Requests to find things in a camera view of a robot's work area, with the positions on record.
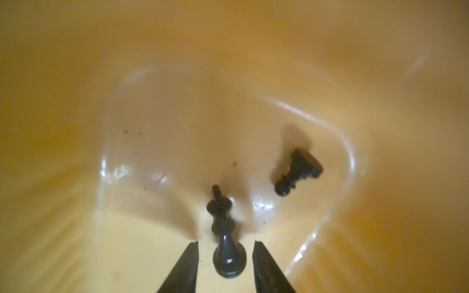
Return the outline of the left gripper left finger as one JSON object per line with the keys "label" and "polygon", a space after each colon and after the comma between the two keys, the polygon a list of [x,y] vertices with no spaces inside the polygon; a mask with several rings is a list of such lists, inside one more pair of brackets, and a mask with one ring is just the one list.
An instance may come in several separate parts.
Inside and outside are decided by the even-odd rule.
{"label": "left gripper left finger", "polygon": [[199,267],[199,243],[188,244],[157,293],[195,293]]}

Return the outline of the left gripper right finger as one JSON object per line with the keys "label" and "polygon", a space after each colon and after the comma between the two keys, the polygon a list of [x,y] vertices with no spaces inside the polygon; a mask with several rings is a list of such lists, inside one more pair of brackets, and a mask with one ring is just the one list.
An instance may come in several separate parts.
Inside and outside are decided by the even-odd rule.
{"label": "left gripper right finger", "polygon": [[255,241],[252,259],[257,293],[296,292],[261,241]]}

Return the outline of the black chess king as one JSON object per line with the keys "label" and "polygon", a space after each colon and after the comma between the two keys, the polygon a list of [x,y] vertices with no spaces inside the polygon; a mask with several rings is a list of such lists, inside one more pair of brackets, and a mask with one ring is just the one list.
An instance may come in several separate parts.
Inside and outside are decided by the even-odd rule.
{"label": "black chess king", "polygon": [[235,278],[243,273],[247,264],[245,248],[234,237],[235,221],[230,217],[232,201],[222,195],[218,185],[211,188],[213,199],[207,204],[207,211],[213,217],[211,231],[218,239],[213,253],[216,272],[224,278]]}

